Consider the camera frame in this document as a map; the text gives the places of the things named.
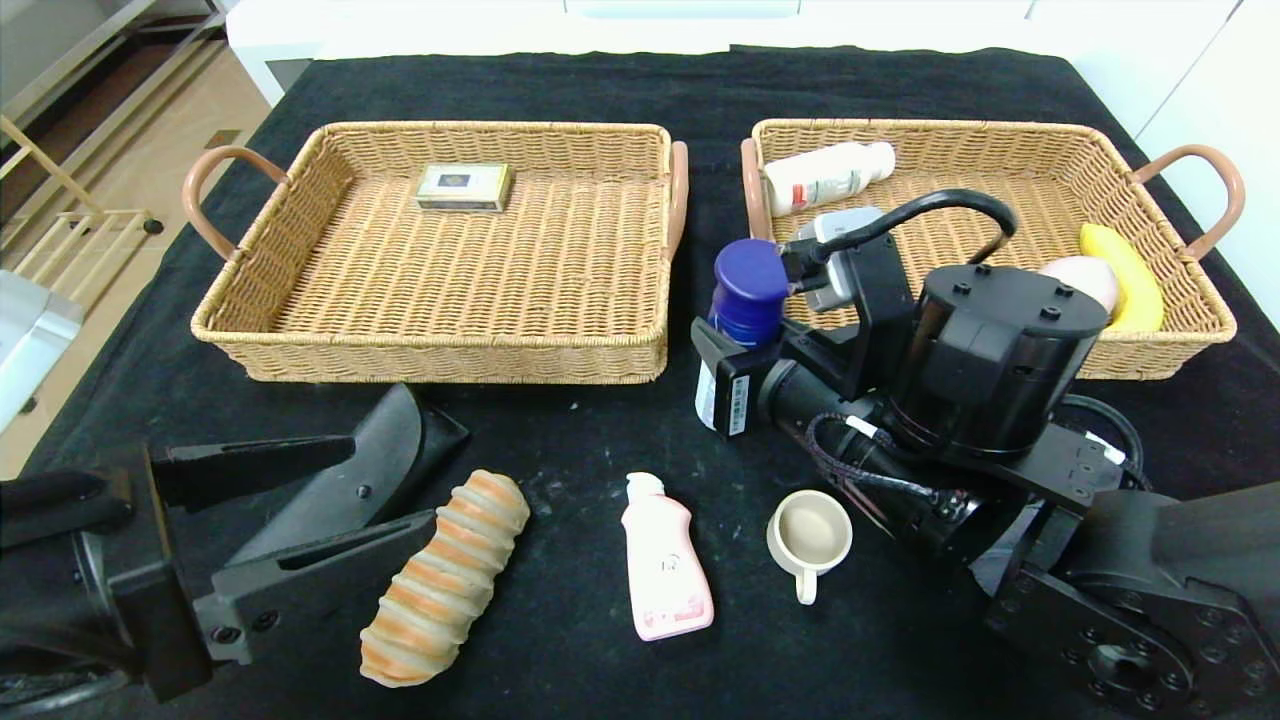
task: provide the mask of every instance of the table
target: table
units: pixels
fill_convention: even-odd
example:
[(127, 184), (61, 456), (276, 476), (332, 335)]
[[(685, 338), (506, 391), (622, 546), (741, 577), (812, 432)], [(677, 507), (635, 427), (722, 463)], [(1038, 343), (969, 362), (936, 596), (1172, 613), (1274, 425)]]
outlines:
[[(712, 260), (746, 233), (737, 143), (769, 117), (900, 117), (1073, 122), (1146, 161), (1071, 69), (1006, 50), (964, 55), (735, 47), (703, 56), (508, 55), (315, 63), (250, 145), (287, 165), (335, 120), (653, 122), (689, 142), (692, 193), (672, 277), (671, 360), (635, 387), (433, 386), (424, 395), (474, 439), (425, 488), (440, 505), (477, 466), (517, 478), (534, 509), (458, 662), (426, 685), (365, 680), (357, 632), (383, 583), (356, 588), (325, 623), (289, 628), (288, 652), (228, 666), (156, 705), (131, 688), (68, 717), (596, 717), (790, 716), (1116, 717), (984, 630), (984, 597), (964, 574), (931, 573), (855, 518), (854, 551), (801, 607), (764, 546), (774, 505), (814, 486), (781, 434), (722, 442), (698, 421), (690, 319), (710, 299)], [(1152, 193), (1184, 237), (1198, 229), (1162, 182)], [(234, 167), (209, 217), (239, 237), (270, 192)], [(1189, 498), (1272, 479), (1280, 465), (1280, 337), (1216, 254), (1206, 261), (1240, 324), (1165, 382), (1079, 383), (1143, 433), (1147, 468)], [(191, 314), (220, 260), (187, 228), (36, 450), (28, 470), (84, 464), (101, 450), (347, 432), (384, 386), (255, 383), (196, 342)], [(694, 514), (716, 602), (708, 630), (641, 643), (631, 628), (618, 518), (623, 474), (657, 473)], [(292, 488), (174, 520), (188, 573), (225, 561)], [(195, 583), (196, 594), (204, 587)], [(287, 626), (279, 628), (284, 632)], [(1275, 716), (1271, 702), (1236, 719)]]

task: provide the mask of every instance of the tan leather handle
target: tan leather handle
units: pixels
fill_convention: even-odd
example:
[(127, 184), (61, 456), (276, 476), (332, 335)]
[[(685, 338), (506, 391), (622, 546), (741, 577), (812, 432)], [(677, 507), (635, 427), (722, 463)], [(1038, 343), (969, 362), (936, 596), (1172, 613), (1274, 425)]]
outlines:
[(236, 251), (236, 246), (232, 245), (232, 241), (227, 240), (227, 236), (220, 233), (218, 228), (209, 222), (209, 218), (205, 217), (205, 211), (200, 209), (200, 188), (209, 178), (209, 173), (214, 172), (214, 168), (216, 168), (219, 163), (232, 158), (243, 158), (248, 160), (255, 168), (262, 170), (266, 177), (278, 183), (285, 183), (289, 181), (289, 176), (284, 174), (284, 170), (275, 167), (274, 163), (257, 152), (253, 152), (248, 147), (242, 147), (239, 145), (223, 145), (220, 147), (214, 147), (196, 159), (196, 164), (187, 170), (187, 179), (182, 181), (182, 208), (187, 211), (187, 219), (191, 220), (191, 227), (196, 228), (200, 237), (205, 238), (205, 242), (214, 249), (214, 252), (221, 255), (224, 260), (232, 259), (232, 252)]
[(677, 140), (671, 143), (671, 217), (667, 218), (667, 259), (676, 256), (685, 236), (689, 213), (689, 146)]
[(751, 231), (751, 237), (773, 240), (773, 222), (769, 219), (769, 201), (764, 197), (764, 181), (760, 179), (760, 159), (755, 152), (755, 141), (749, 137), (742, 141), (741, 147), (748, 228)]
[(1221, 151), (1207, 145), (1183, 145), (1134, 170), (1129, 178), (1134, 182), (1147, 182), (1158, 176), (1174, 160), (1185, 158), (1187, 155), (1196, 155), (1208, 160), (1208, 164), (1213, 165), (1213, 169), (1217, 170), (1219, 177), (1226, 184), (1226, 213), (1222, 213), (1222, 219), (1215, 223), (1198, 240), (1188, 243), (1187, 250), (1183, 251), (1199, 260), (1213, 249), (1217, 241), (1222, 240), (1226, 231), (1231, 229), (1235, 220), (1240, 219), (1240, 213), (1244, 211), (1244, 178), (1240, 177), (1240, 170), (1235, 168), (1235, 163), (1229, 160), (1226, 155), (1222, 155)]

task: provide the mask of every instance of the blue lid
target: blue lid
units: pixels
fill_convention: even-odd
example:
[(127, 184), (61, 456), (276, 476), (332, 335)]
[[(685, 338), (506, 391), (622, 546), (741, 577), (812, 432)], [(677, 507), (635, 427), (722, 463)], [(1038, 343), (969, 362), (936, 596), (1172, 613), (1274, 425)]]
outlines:
[(771, 342), (782, 322), (787, 274), (778, 249), (765, 240), (736, 240), (716, 256), (712, 324), (745, 346)]

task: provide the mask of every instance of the yellow banana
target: yellow banana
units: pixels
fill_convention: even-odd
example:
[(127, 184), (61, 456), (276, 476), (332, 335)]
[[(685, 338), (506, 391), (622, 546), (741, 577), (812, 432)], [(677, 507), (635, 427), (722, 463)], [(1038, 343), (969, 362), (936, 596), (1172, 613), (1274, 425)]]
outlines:
[(1165, 296), (1156, 275), (1128, 240), (1106, 225), (1085, 223), (1080, 228), (1080, 252), (1106, 260), (1120, 286), (1108, 331), (1160, 329), (1165, 322)]

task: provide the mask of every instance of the beige mug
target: beige mug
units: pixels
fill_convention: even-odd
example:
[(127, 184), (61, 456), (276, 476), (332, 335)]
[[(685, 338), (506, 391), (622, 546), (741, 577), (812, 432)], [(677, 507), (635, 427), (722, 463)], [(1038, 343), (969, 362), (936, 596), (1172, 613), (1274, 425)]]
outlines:
[(854, 524), (835, 497), (801, 489), (778, 503), (769, 518), (765, 542), (773, 561), (796, 577), (796, 600), (813, 605), (818, 575), (840, 565), (854, 546)]

